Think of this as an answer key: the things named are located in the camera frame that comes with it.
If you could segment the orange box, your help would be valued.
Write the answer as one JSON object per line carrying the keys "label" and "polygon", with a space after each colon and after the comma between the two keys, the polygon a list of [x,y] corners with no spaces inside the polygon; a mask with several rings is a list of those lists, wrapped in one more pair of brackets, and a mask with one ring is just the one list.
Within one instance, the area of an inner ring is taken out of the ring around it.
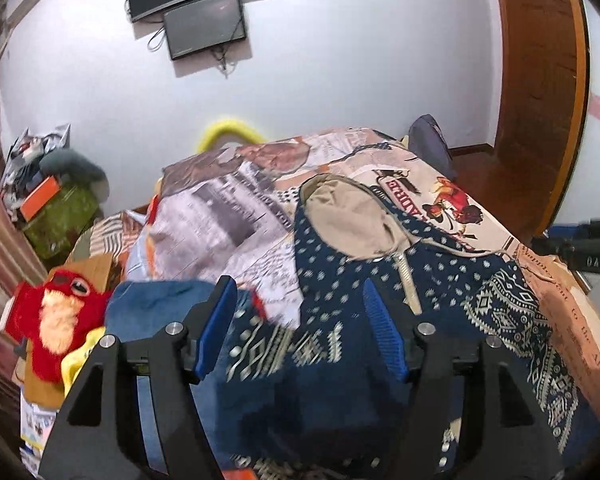
{"label": "orange box", "polygon": [[54,177],[47,177],[23,201],[20,214],[30,221],[60,191],[60,185]]}

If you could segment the grey blue bag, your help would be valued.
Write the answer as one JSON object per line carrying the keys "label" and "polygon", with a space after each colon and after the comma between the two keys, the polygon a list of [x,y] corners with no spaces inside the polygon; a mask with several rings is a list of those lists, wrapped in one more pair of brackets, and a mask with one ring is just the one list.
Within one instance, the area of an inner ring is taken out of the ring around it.
{"label": "grey blue bag", "polygon": [[448,144],[436,120],[430,115],[417,118],[408,129],[408,149],[443,177],[453,181],[457,172]]}

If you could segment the dark grey cloth bundle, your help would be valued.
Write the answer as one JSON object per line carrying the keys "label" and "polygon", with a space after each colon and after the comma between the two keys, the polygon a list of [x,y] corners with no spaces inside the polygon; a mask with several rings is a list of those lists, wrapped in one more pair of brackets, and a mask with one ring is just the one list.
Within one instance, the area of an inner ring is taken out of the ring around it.
{"label": "dark grey cloth bundle", "polygon": [[106,172],[72,148],[56,148],[38,163],[44,177],[58,177],[88,188],[102,204],[108,200],[110,189]]}

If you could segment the green patterned covered box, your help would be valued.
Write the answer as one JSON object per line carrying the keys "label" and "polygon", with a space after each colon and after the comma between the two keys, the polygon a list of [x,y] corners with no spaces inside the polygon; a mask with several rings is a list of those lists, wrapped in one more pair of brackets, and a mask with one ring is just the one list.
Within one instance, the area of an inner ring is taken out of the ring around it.
{"label": "green patterned covered box", "polygon": [[99,204],[89,188],[67,185],[23,227],[22,232],[41,260],[68,255],[93,223]]}

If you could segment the red plush toy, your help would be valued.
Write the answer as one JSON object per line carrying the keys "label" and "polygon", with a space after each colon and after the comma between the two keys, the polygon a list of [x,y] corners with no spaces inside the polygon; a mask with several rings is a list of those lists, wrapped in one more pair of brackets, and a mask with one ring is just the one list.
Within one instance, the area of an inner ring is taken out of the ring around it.
{"label": "red plush toy", "polygon": [[111,295],[67,269],[57,270],[40,286],[18,286],[12,316],[16,329],[31,343],[32,370],[38,379],[62,382],[62,359],[82,346],[90,330],[105,324]]}

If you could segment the wooden door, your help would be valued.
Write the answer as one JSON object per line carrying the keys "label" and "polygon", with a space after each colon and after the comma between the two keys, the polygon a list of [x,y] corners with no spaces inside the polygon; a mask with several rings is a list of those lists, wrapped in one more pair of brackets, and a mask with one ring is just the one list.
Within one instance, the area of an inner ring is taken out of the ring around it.
{"label": "wooden door", "polygon": [[554,219],[580,148],[588,102],[582,0],[498,0],[503,78],[495,154],[522,188],[524,234]]}

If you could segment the small black wall monitor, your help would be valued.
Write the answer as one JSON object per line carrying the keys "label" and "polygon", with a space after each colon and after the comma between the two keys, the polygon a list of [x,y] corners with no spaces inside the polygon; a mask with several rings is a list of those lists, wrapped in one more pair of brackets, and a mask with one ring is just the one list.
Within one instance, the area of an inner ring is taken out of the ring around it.
{"label": "small black wall monitor", "polygon": [[194,0],[166,11],[163,25],[172,60],[247,38],[242,0]]}

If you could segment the yellow curved bed rail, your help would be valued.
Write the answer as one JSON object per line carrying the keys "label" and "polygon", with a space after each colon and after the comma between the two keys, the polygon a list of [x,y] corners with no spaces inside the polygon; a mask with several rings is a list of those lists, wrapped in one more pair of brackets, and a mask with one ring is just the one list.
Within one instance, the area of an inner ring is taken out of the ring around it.
{"label": "yellow curved bed rail", "polygon": [[222,119],[211,124],[202,134],[196,153],[215,150],[220,142],[229,140],[242,145],[254,145],[268,142],[268,139],[255,128],[238,119]]}

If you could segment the newspaper print bed cover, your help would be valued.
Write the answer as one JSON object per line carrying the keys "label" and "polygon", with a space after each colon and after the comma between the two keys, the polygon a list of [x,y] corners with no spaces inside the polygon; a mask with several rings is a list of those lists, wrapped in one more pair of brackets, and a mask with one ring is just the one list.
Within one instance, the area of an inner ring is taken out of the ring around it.
{"label": "newspaper print bed cover", "polygon": [[369,128],[220,148],[167,166],[150,217],[129,256],[139,281],[211,282],[230,275],[262,314],[297,328],[302,296],[288,252],[302,185],[329,174],[379,188],[400,211],[481,255],[514,260],[550,324],[550,341],[583,404],[600,417],[600,333],[583,297],[553,260],[532,255],[454,181]]}

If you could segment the pile of bags and papers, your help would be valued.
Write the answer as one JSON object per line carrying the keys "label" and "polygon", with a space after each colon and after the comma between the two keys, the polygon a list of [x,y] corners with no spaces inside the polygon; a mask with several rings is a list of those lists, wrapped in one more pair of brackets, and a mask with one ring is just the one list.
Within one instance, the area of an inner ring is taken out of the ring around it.
{"label": "pile of bags and papers", "polygon": [[24,129],[6,156],[6,166],[0,180],[2,202],[8,211],[17,210],[24,199],[43,178],[42,158],[56,148],[68,148],[71,126],[63,124],[43,133]]}

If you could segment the yellow garment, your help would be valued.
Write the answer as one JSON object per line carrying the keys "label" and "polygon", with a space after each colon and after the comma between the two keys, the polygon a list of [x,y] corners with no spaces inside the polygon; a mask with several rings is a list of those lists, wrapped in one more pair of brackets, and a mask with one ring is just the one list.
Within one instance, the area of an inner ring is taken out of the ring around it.
{"label": "yellow garment", "polygon": [[81,347],[69,352],[60,363],[62,383],[64,384],[64,395],[68,396],[69,391],[76,381],[76,376],[84,367],[88,357],[95,348],[96,344],[106,334],[106,327],[100,326],[90,330],[86,335],[85,341]]}

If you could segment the blue folded garment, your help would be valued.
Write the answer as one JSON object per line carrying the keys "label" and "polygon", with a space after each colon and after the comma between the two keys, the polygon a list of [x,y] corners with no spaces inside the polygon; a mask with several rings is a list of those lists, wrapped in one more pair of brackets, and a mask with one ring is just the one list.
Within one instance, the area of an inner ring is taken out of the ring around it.
{"label": "blue folded garment", "polygon": [[[114,290],[106,310],[106,332],[121,341],[144,339],[171,322],[181,322],[193,306],[207,300],[214,285],[208,282],[190,281],[125,281]],[[192,393],[204,431],[219,466],[232,470],[235,464],[221,450],[219,437],[226,429],[224,416],[220,414],[219,392],[226,384],[226,363],[230,358],[230,344],[224,344],[214,370],[193,386]],[[140,426],[149,466],[166,472],[166,462],[158,441],[154,408],[149,379],[137,379],[137,400],[140,408]]]}

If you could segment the navy patterned hooded garment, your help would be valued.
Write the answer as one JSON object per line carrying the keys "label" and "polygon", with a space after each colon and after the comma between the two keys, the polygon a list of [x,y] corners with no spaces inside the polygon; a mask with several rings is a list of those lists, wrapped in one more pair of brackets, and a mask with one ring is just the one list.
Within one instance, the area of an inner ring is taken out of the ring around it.
{"label": "navy patterned hooded garment", "polygon": [[526,369],[556,450],[572,453],[580,393],[514,260],[460,244],[379,188],[322,174],[300,188],[288,263],[298,327],[242,304],[222,350],[212,444],[224,463],[361,473],[386,455],[410,390],[382,362],[363,304],[370,278],[400,302],[415,294],[424,318],[455,335],[500,337]]}

